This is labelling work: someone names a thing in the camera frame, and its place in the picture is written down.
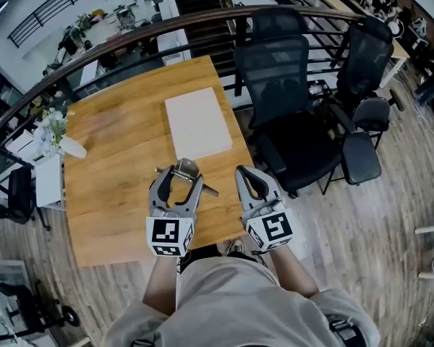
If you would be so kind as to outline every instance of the black chair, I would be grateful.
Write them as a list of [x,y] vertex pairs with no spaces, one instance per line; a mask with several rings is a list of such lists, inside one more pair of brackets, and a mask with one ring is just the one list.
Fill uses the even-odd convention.
[[[379,102],[380,105],[376,106],[374,102]],[[383,103],[389,107],[387,100],[383,98],[364,100],[362,108],[357,112],[356,123],[361,121],[373,123],[375,121],[376,124],[379,124],[382,122],[386,112],[385,107],[381,106]],[[341,114],[339,106],[335,104],[332,107],[338,107],[336,114]],[[363,182],[377,179],[381,175],[376,146],[373,145],[371,136],[367,132],[357,132],[355,124],[346,117],[345,113],[341,116],[341,124],[345,128],[345,133],[336,139],[341,145],[341,167],[344,177],[333,179],[336,167],[331,170],[325,189],[322,189],[323,195],[326,194],[332,181],[346,179],[349,185],[360,185]]]
[[20,315],[27,328],[15,334],[0,335],[0,341],[25,337],[34,333],[43,333],[46,329],[55,325],[62,327],[65,322],[74,327],[80,325],[76,312],[68,306],[61,308],[62,316],[53,317],[47,310],[47,305],[43,303],[41,295],[38,292],[38,284],[40,284],[40,281],[35,285],[36,295],[34,296],[25,286],[10,286],[0,282],[0,293],[7,297],[17,297],[17,309],[12,311],[7,310],[11,323],[13,323],[13,317]]
[[251,41],[253,43],[272,38],[301,35],[308,30],[304,17],[292,8],[260,9],[252,13],[251,18]]
[[376,137],[375,149],[389,128],[389,114],[391,106],[384,98],[366,98],[354,109],[352,122],[354,125]]
[[[338,73],[335,97],[349,117],[354,109],[367,97],[376,97],[383,73],[393,53],[391,29],[374,17],[366,17],[363,23],[354,23],[344,35],[341,46],[349,44],[349,55]],[[340,57],[344,49],[336,52]],[[391,92],[390,105],[396,104],[404,110],[399,97]]]
[[43,227],[47,231],[51,230],[51,227],[43,220],[41,209],[36,205],[30,167],[13,170],[9,174],[8,189],[5,189],[0,182],[0,191],[8,195],[8,207],[0,205],[0,218],[7,218],[25,225],[31,218],[33,219],[32,214],[36,208]]
[[339,144],[306,111],[308,53],[309,43],[302,35],[234,50],[254,104],[250,128],[255,129],[252,139],[258,155],[291,198],[341,162]]

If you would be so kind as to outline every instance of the white foam board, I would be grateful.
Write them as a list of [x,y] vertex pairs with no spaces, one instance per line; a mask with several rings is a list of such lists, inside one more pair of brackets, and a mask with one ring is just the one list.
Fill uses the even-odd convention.
[[177,160],[194,160],[233,146],[213,88],[167,99],[166,109]]

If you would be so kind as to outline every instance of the potted plant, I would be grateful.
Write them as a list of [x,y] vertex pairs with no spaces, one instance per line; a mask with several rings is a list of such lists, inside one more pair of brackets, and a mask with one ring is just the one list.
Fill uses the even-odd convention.
[[37,129],[34,131],[34,141],[40,152],[51,157],[55,154],[69,153],[77,158],[85,158],[87,150],[76,140],[66,136],[68,112],[64,117],[61,111],[50,108],[42,112],[42,120],[37,121]]

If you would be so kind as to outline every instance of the flower vase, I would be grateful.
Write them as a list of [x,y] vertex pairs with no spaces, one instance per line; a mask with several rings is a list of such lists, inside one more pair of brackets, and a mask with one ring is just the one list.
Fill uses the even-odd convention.
[[76,158],[85,158],[87,155],[87,150],[81,144],[66,135],[63,135],[63,138],[59,142],[59,147]]

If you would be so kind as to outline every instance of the sleeve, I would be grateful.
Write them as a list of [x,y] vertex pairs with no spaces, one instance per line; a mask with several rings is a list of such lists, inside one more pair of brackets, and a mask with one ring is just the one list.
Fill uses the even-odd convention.
[[341,289],[329,289],[310,297],[310,301],[313,301],[325,316],[350,318],[362,332],[367,347],[378,347],[380,335],[375,323],[348,293]]
[[391,7],[397,8],[397,0],[391,0]]
[[167,320],[167,316],[138,300],[130,302],[122,315],[105,334],[103,347],[131,347],[133,342],[150,343],[151,346],[161,346],[161,335],[157,329]]

